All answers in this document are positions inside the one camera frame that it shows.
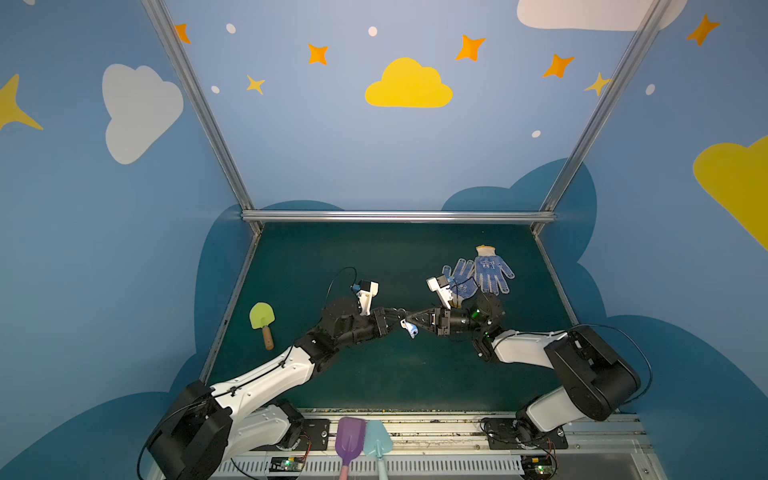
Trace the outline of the blue-capped keys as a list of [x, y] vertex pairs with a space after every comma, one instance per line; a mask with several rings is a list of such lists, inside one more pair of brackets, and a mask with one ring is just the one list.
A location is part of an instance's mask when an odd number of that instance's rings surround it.
[[401, 320], [400, 325], [407, 331], [411, 338], [415, 338], [419, 333], [418, 327], [412, 323], [407, 322], [406, 320]]

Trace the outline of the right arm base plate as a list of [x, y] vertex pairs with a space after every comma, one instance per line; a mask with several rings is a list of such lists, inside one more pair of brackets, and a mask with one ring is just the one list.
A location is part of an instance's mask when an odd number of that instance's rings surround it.
[[485, 417], [480, 429], [491, 450], [567, 449], [568, 441], [561, 427], [541, 432], [524, 420], [511, 417]]

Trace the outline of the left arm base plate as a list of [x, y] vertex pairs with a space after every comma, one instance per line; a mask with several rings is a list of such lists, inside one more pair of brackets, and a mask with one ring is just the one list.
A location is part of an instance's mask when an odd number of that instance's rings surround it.
[[326, 451], [331, 425], [328, 419], [305, 419], [292, 425], [277, 444], [256, 447], [254, 451]]

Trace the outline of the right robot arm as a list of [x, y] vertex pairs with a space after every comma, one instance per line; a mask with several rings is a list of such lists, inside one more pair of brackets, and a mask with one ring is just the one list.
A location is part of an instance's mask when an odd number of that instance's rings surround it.
[[407, 313], [406, 329], [438, 336], [468, 332], [485, 361], [527, 364], [554, 372], [560, 386], [519, 410], [509, 433], [491, 437], [507, 445], [540, 448], [563, 425], [589, 418], [606, 420], [641, 388], [637, 372], [591, 326], [523, 332], [504, 330], [505, 311], [495, 297], [482, 296], [467, 308], [435, 307]]

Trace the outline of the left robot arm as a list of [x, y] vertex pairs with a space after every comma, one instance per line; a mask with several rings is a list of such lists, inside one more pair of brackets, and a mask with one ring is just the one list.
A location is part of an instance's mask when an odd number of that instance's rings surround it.
[[143, 452], [167, 479], [208, 479], [243, 445], [245, 419], [282, 393], [323, 372], [341, 348], [382, 338], [408, 316], [394, 307], [368, 315], [350, 298], [322, 310], [319, 322], [273, 360], [229, 381], [184, 387], [149, 435]]

